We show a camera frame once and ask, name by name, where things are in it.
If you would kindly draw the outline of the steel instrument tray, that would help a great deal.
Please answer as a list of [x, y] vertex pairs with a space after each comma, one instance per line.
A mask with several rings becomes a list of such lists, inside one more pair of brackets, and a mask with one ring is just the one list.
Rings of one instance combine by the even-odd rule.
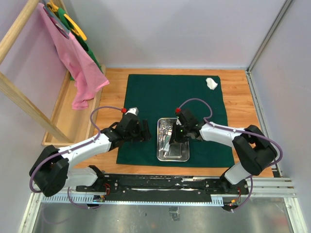
[[190, 158], [189, 142], [172, 143], [170, 139], [176, 118], [157, 121], [157, 158], [162, 162], [186, 162]]

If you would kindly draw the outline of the white gauze roll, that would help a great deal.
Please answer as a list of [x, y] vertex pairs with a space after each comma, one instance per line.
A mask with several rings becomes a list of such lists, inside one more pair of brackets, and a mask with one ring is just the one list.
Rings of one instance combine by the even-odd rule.
[[215, 90], [218, 86], [218, 83], [216, 83], [212, 78], [206, 78], [206, 83], [210, 90]]

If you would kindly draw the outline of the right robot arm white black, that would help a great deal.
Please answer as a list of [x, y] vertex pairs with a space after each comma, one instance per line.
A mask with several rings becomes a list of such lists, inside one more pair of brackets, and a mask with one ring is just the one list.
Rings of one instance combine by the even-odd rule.
[[261, 174], [277, 158], [272, 141], [255, 125], [243, 129], [219, 125], [206, 119], [199, 121], [189, 109], [177, 108], [175, 115], [177, 121], [173, 124], [171, 144], [183, 143], [191, 138], [222, 144], [236, 151], [239, 162], [220, 177], [220, 188], [225, 194], [237, 190], [240, 181]]

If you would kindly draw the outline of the dark green surgical cloth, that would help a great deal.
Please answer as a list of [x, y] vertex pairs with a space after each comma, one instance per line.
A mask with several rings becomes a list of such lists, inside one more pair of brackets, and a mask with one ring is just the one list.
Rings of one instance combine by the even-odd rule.
[[119, 149], [117, 164], [166, 167], [230, 167], [234, 165], [232, 148], [215, 142], [190, 141], [190, 158], [186, 162], [161, 162], [157, 158], [157, 121], [173, 118], [175, 110], [189, 109], [199, 120], [228, 125], [221, 86], [207, 87], [206, 76], [147, 75], [128, 76], [124, 106], [137, 107], [140, 119], [148, 121], [152, 138], [147, 142], [127, 142]]

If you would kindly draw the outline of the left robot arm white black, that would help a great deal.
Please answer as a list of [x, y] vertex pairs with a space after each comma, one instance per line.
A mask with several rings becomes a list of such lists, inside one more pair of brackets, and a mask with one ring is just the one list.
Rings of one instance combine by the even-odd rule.
[[30, 189], [46, 197], [64, 188], [84, 186], [88, 191], [99, 192], [104, 188], [105, 178], [95, 165], [86, 168], [75, 166], [97, 154], [120, 148], [125, 142], [144, 142], [152, 137], [147, 120], [140, 120], [133, 113], [126, 113], [119, 122], [77, 144], [43, 149], [31, 168]]

